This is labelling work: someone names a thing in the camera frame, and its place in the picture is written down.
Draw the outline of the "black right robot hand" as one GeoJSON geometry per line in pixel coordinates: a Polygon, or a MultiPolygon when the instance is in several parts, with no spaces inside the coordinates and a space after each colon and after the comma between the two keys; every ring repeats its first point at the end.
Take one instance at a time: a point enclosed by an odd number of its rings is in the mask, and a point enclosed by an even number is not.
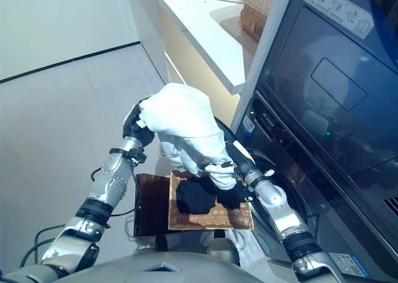
{"type": "Polygon", "coordinates": [[[226,141],[225,148],[232,161],[222,164],[203,163],[200,170],[216,175],[238,175],[246,184],[253,186],[264,180],[265,176],[258,169],[254,159],[237,140],[226,141]]]}

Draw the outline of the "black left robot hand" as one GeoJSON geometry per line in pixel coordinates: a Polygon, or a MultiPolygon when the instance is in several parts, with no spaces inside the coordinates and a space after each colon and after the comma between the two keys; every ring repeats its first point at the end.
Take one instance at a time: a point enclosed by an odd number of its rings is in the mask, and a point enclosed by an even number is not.
{"type": "Polygon", "coordinates": [[[155,134],[139,117],[141,113],[139,105],[141,102],[142,100],[135,104],[124,118],[123,138],[133,137],[141,143],[142,147],[145,147],[153,141],[155,134]]]}

